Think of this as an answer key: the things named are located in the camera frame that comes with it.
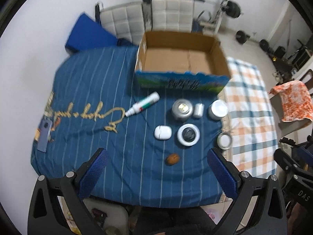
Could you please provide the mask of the blue phone-like card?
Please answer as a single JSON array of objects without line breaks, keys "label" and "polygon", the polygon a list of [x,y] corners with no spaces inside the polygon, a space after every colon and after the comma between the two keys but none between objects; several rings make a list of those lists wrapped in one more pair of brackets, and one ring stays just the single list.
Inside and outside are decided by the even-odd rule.
[{"label": "blue phone-like card", "polygon": [[37,150],[46,153],[49,136],[52,128],[52,120],[46,118],[41,121],[40,124],[40,135],[37,144]]}]

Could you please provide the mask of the white green tube bottle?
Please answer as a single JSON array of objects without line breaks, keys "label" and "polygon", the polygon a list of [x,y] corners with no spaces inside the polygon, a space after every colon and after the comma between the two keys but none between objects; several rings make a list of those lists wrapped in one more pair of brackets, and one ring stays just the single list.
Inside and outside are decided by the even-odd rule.
[{"label": "white green tube bottle", "polygon": [[157,92],[153,92],[146,98],[140,100],[139,102],[132,105],[131,108],[128,109],[128,111],[125,112],[126,117],[133,116],[134,114],[138,114],[142,112],[143,110],[151,107],[153,104],[158,102],[160,100],[160,96]]}]

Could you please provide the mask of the grey tape roll tin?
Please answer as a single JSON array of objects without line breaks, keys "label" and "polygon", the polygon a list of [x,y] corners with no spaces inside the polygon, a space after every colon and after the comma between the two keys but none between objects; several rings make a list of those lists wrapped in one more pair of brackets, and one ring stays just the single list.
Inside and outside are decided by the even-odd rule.
[{"label": "grey tape roll tin", "polygon": [[217,137],[217,144],[220,149],[228,150],[232,146],[232,136],[228,132],[222,132]]}]

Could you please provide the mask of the barbell on rack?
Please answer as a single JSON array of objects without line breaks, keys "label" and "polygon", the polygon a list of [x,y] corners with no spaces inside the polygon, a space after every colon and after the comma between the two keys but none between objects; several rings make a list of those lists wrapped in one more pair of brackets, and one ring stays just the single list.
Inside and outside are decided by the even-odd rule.
[{"label": "barbell on rack", "polygon": [[[154,31],[202,32],[217,34],[224,16],[237,19],[242,15],[239,4],[232,0],[219,3],[208,0],[141,0],[144,20]],[[195,4],[216,5],[216,14],[203,10],[195,14]]]}]

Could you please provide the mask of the white round black-top compact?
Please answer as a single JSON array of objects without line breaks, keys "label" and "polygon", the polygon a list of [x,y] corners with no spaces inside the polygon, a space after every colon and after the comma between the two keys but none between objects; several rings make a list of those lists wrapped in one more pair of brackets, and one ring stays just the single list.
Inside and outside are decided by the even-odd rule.
[{"label": "white round black-top compact", "polygon": [[200,130],[194,124],[184,124],[177,131],[178,142],[185,146],[191,147],[200,139]]}]

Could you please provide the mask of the silver round tin can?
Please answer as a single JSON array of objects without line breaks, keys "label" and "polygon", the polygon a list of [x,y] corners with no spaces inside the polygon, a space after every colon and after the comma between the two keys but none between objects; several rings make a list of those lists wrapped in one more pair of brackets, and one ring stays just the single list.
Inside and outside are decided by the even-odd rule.
[{"label": "silver round tin can", "polygon": [[171,112],[175,120],[186,121],[193,113],[192,103],[187,99],[178,99],[172,105]]}]

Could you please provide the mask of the left white padded chair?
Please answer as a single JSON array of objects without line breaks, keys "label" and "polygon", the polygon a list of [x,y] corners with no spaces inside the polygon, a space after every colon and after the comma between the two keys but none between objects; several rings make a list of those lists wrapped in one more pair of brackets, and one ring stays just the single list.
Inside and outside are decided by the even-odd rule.
[{"label": "left white padded chair", "polygon": [[133,2],[112,6],[100,11],[102,27],[118,39],[139,45],[145,33],[142,3]]}]

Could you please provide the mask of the white plastic container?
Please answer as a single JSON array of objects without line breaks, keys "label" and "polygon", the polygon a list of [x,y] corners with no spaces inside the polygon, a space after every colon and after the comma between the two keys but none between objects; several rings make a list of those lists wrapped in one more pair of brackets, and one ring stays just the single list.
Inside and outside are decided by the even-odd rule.
[{"label": "white plastic container", "polygon": [[90,212],[92,209],[97,209],[107,215],[103,225],[104,228],[115,227],[121,234],[129,234],[128,213],[124,207],[93,198],[84,199],[83,203]]}]

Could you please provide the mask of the white padded chair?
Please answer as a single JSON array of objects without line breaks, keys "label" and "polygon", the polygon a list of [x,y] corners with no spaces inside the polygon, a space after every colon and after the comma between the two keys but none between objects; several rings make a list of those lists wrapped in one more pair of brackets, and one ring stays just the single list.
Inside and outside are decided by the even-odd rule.
[{"label": "white padded chair", "polygon": [[133,2],[112,6],[100,11],[102,27],[118,39],[139,45],[145,33],[142,3]]},{"label": "white padded chair", "polygon": [[191,32],[193,0],[152,0],[152,31]]}]

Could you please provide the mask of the blue striped bed cover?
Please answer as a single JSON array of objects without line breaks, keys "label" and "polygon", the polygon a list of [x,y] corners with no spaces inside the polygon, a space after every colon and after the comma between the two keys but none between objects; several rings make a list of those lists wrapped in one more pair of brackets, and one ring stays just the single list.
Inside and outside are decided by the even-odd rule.
[{"label": "blue striped bed cover", "polygon": [[[207,114],[190,118],[200,130],[199,141],[181,145],[176,133],[182,125],[171,107],[180,98],[208,107],[211,92],[159,89],[160,100],[144,111],[124,117],[123,111],[152,93],[137,83],[136,47],[107,47],[80,52],[57,69],[51,108],[60,122],[50,134],[46,153],[32,147],[31,164],[49,178],[75,171],[98,148],[109,160],[93,196],[131,205],[192,207],[217,203],[222,189],[207,164],[207,151],[215,146],[222,123]],[[171,127],[172,136],[157,140],[159,125]],[[176,153],[172,166],[165,159]]]}]

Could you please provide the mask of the plaid checked quilt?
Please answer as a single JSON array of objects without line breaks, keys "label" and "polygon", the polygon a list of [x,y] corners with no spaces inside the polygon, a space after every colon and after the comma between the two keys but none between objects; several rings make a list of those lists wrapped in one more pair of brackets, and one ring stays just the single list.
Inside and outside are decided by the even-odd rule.
[{"label": "plaid checked quilt", "polygon": [[227,63],[232,78],[218,98],[228,106],[222,131],[231,135],[232,144],[223,155],[238,170],[268,178],[276,172],[278,140],[265,83],[257,66],[232,57]]}]

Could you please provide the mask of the small white cylinder bottle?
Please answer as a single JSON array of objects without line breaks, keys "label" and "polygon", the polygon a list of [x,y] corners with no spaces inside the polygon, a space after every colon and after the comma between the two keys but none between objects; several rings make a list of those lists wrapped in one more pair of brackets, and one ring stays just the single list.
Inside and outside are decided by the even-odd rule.
[{"label": "small white cylinder bottle", "polygon": [[203,114],[204,114],[204,104],[203,103],[197,103],[194,106],[193,117],[196,119],[200,119],[203,117]]}]

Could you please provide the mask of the brown walnut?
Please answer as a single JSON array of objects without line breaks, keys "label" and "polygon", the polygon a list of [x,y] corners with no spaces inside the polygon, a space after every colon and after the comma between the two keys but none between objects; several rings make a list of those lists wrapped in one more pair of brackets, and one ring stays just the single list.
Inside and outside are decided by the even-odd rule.
[{"label": "brown walnut", "polygon": [[165,163],[169,166],[175,165],[180,161],[180,156],[176,153],[170,154],[166,159]]}]

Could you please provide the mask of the white oval case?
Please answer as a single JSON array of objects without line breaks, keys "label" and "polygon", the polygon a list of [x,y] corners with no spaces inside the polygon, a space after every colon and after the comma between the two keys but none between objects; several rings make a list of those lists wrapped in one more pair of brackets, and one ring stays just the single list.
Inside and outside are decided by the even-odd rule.
[{"label": "white oval case", "polygon": [[160,141],[166,141],[172,136],[172,129],[166,125],[159,125],[154,130],[154,137]]}]

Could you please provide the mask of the large white jar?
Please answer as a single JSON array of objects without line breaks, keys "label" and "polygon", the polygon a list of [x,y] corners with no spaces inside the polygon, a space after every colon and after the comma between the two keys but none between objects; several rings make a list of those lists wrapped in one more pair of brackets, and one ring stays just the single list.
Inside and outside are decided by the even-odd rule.
[{"label": "large white jar", "polygon": [[223,100],[215,100],[208,108],[209,117],[213,120],[221,120],[228,111],[228,106]]}]

